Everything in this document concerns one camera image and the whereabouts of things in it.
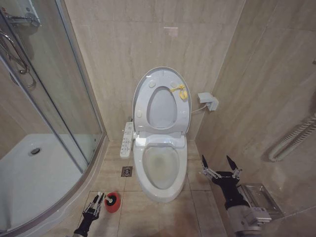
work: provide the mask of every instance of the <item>toilet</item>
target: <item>toilet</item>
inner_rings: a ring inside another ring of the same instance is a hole
[[[190,119],[190,92],[181,75],[167,67],[147,72],[133,98],[133,153],[138,181],[154,201],[172,201],[183,188]]]

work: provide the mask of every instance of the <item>tiled floor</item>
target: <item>tiled floor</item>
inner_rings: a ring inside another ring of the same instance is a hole
[[[94,221],[89,237],[226,237],[208,180],[200,174],[201,161],[194,141],[188,142],[188,171],[180,195],[172,202],[151,201],[142,192],[133,170],[132,177],[121,177],[122,166],[133,166],[133,157],[119,157],[120,142],[111,142],[100,173],[86,202],[71,217],[50,230],[45,237],[71,236],[81,211],[98,191],[117,191],[120,209],[113,214],[105,208]]]

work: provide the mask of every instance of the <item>bidet control panel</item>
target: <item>bidet control panel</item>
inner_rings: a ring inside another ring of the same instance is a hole
[[[128,158],[130,154],[130,150],[132,147],[132,139],[133,139],[133,122],[127,122],[125,124],[124,135],[122,145],[120,147],[119,156],[121,158]]]

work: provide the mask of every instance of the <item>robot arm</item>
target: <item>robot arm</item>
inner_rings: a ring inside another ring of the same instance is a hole
[[[222,189],[226,200],[225,208],[236,236],[259,237],[261,236],[261,226],[264,223],[270,222],[271,217],[264,208],[250,207],[249,203],[237,189],[242,169],[238,169],[235,162],[229,156],[227,156],[227,160],[233,172],[215,172],[208,168],[207,162],[204,156],[202,156],[202,173]]]
[[[104,193],[98,193],[97,196],[89,203],[88,207],[82,212],[83,220],[79,225],[78,229],[74,231],[73,237],[87,237],[88,231],[92,224],[92,221],[95,221],[99,218],[101,203],[104,198]]]

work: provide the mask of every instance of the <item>cable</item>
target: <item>cable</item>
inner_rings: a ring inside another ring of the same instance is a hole
[[[207,104],[205,104],[202,108],[199,108],[199,109],[197,109],[197,110],[191,111],[191,113],[194,113],[194,112],[196,112],[196,111],[202,110],[202,109],[206,108],[206,106],[207,106]]]

